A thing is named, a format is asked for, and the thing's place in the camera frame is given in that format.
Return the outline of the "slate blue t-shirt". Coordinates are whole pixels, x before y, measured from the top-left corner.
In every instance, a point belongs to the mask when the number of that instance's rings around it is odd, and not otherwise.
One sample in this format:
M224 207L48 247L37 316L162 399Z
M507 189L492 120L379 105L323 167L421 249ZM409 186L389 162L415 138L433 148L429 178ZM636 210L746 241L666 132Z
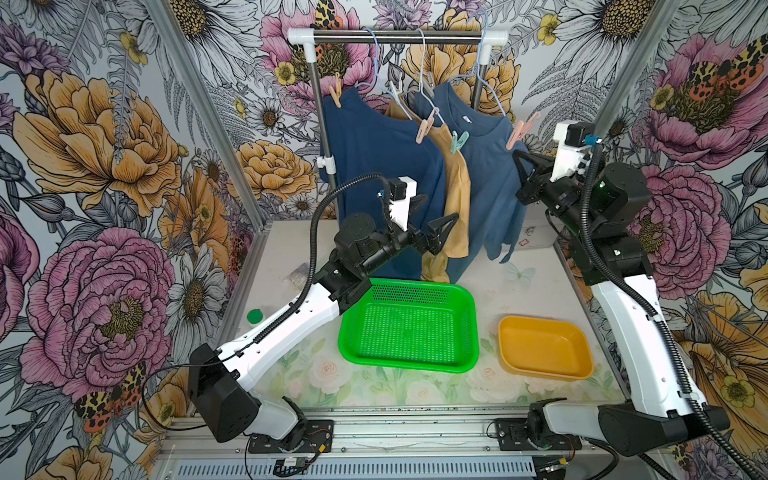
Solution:
M506 143L513 131L509 119L475 111L449 84L439 86L445 88L447 97L447 106L442 108L442 113L447 121L450 140L452 131L470 133L458 152L466 161L471 181L470 253L467 259L447 269L460 278L481 251L485 251L490 260L500 263L509 261L510 255L503 254L502 248L507 246L510 251L514 250L526 216L526 207L516 197L521 181L513 151L525 151L526 147L517 142L508 151Z

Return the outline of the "light blue wire hanger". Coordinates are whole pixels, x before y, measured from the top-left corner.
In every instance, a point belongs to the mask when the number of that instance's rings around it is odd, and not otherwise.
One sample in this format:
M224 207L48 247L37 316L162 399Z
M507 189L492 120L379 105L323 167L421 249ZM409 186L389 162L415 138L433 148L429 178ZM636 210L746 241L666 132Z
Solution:
M452 77L450 81L453 82L457 79L469 79L470 74L471 73L474 74L475 82L472 90L472 95L470 98L470 107L473 110L478 111L480 107L480 101L481 101L483 90L489 86L485 78L485 75L487 74L487 71L490 65L492 51L493 51L493 48L496 46L496 44L493 42L488 42L486 40L486 36L488 34L487 10L484 8L480 8L474 13L473 17L478 18L480 23L480 40L478 41L478 45L477 45L477 54L476 54L475 63L469 73L456 75Z

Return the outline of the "white clothespin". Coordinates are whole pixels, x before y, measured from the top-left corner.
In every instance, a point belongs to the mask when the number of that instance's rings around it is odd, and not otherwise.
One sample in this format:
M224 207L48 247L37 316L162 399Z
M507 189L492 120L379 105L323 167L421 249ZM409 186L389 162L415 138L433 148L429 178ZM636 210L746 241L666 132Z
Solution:
M397 89L397 86L394 85L391 81L387 81L385 83L386 91L388 94L393 98L396 104L400 104L400 93Z

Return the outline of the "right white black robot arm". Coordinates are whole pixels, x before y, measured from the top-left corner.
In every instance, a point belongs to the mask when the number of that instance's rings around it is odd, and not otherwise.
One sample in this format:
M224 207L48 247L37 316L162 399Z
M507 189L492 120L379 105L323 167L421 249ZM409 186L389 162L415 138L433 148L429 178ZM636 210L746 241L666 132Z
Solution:
M577 162L587 167L581 182L572 175L552 180L553 158L522 151L513 158L522 176L519 200L543 202L571 232L572 258L609 322L630 384L629 400L619 404L535 403L530 439L572 435L625 457L704 436L728 449L728 415L708 405L685 368L648 257L626 230L650 200L642 171L587 154Z

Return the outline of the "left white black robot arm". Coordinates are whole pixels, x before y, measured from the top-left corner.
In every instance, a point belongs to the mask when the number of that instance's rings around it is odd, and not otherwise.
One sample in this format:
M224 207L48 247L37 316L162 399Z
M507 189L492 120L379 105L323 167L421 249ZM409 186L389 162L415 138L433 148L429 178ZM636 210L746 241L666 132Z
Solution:
M412 225L384 231L368 214L350 215L328 261L309 268L295 299L242 336L217 348L196 348L189 360L189 395L215 440L261 435L296 449L306 434L304 413L287 397L259 396L253 388L300 341L355 305L381 266L408 249L440 252L458 219L456 213L438 218L427 231Z

